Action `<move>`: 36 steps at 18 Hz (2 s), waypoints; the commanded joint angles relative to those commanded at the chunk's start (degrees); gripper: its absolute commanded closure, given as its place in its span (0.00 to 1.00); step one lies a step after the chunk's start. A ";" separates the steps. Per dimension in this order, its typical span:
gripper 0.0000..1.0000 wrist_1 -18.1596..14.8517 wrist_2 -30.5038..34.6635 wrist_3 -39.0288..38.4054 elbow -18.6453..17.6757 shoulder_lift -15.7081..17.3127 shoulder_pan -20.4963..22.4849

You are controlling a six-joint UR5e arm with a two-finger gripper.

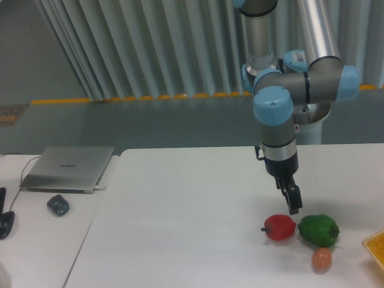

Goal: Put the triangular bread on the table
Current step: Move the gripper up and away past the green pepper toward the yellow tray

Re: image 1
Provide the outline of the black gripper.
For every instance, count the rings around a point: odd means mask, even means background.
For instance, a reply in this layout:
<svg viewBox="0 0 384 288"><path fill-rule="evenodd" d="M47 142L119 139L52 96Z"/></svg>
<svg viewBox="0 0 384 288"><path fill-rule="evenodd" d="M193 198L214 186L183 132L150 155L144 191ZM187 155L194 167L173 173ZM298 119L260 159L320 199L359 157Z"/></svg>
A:
<svg viewBox="0 0 384 288"><path fill-rule="evenodd" d="M299 168L298 153L290 158L281 161L270 160L265 156L260 156L260 146L255 146L256 158L263 161L266 171L272 176L293 176ZM290 214L298 214L302 208L302 198L300 188L296 185L293 177L290 178L288 188L284 178L275 178L276 187L281 191L289 207Z"/></svg>

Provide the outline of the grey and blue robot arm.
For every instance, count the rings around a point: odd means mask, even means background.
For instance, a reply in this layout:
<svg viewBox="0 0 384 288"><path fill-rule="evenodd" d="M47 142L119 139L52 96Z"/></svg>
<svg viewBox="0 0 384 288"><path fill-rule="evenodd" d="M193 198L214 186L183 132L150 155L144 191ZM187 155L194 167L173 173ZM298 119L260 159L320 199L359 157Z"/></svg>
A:
<svg viewBox="0 0 384 288"><path fill-rule="evenodd" d="M304 44L301 68L275 58L270 39L270 15L277 1L234 1L244 16L248 57L242 67L244 86L253 95L259 128L256 157L264 162L284 196L290 214L302 208L301 192L293 178L297 171L295 108L350 100L359 91L358 71L344 65L325 1L297 1Z"/></svg>

